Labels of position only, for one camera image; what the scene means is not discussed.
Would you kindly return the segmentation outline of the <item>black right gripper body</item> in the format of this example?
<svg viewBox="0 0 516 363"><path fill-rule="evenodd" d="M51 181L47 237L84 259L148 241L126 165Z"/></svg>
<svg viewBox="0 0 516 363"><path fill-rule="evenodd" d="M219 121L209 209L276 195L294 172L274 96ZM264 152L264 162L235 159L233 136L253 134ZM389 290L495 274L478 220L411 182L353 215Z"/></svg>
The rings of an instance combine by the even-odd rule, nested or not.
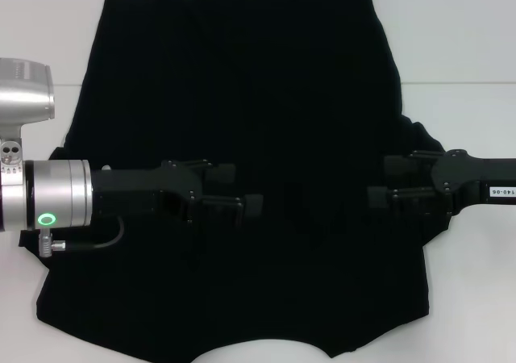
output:
<svg viewBox="0 0 516 363"><path fill-rule="evenodd" d="M474 205L515 204L514 158L478 158L465 150L451 150L432 166L431 180L448 215Z"/></svg>

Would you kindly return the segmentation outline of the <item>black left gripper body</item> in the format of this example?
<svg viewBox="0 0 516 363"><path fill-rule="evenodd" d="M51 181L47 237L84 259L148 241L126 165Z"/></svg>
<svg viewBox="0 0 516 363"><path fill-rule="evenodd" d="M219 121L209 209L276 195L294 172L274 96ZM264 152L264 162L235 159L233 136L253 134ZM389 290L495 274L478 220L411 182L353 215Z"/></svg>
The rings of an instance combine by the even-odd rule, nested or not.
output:
<svg viewBox="0 0 516 363"><path fill-rule="evenodd" d="M92 172L95 219L168 215L188 222L201 200L204 161L163 161L155 169Z"/></svg>

